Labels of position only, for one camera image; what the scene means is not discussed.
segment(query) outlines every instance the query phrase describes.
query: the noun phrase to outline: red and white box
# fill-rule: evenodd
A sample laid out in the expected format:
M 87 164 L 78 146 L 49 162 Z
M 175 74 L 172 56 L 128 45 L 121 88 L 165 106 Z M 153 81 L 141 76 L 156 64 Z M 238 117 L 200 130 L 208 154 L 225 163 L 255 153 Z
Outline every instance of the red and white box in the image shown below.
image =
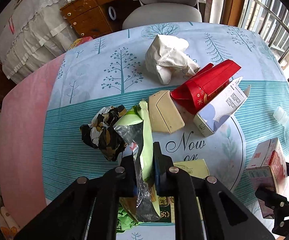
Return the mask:
M 246 171 L 255 190 L 266 187 L 280 195 L 287 186 L 287 166 L 279 139 L 259 143 Z M 258 199 L 262 217 L 273 219 L 274 212 Z

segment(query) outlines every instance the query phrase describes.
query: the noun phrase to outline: screw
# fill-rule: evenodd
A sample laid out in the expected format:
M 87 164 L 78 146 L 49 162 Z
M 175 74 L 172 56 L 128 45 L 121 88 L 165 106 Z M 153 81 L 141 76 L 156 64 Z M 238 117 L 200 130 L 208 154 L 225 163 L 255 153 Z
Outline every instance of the screw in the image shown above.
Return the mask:
M 118 166 L 117 168 L 115 168 L 115 172 L 116 173 L 124 173 L 124 167 Z
M 78 184 L 85 184 L 85 183 L 86 183 L 86 180 L 87 180 L 86 177 L 79 177 L 79 178 L 77 178 Z
M 175 166 L 172 166 L 169 168 L 169 171 L 171 173 L 178 173 L 179 172 L 179 168 L 178 167 L 175 167 Z
M 209 176 L 209 177 L 207 177 L 207 181 L 209 183 L 215 184 L 217 182 L 217 178 L 214 176 Z

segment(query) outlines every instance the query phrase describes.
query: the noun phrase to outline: white ring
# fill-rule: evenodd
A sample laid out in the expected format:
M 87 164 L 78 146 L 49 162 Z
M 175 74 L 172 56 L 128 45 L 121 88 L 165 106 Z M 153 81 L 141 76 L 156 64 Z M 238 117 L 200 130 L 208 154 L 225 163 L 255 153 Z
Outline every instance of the white ring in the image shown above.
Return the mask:
M 109 7 L 109 16 L 113 21 L 117 18 L 116 10 L 112 6 Z

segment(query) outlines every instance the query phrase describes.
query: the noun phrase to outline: barcode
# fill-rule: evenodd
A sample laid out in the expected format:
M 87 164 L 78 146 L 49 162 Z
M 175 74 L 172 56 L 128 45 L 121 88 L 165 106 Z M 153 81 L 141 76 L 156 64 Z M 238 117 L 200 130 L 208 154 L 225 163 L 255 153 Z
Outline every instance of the barcode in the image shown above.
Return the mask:
M 267 169 L 252 170 L 252 171 L 249 171 L 249 175 L 252 178 L 267 178 L 267 177 L 270 177 L 269 172 L 268 172 Z

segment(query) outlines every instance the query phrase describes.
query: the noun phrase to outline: red packet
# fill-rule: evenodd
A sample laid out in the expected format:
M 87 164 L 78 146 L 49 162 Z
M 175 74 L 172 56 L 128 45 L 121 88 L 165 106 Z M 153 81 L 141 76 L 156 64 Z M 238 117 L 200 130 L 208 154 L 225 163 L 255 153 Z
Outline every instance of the red packet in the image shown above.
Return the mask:
M 209 63 L 170 92 L 170 95 L 189 113 L 196 114 L 229 84 L 229 78 L 240 69 L 241 67 L 230 59 L 216 66 Z

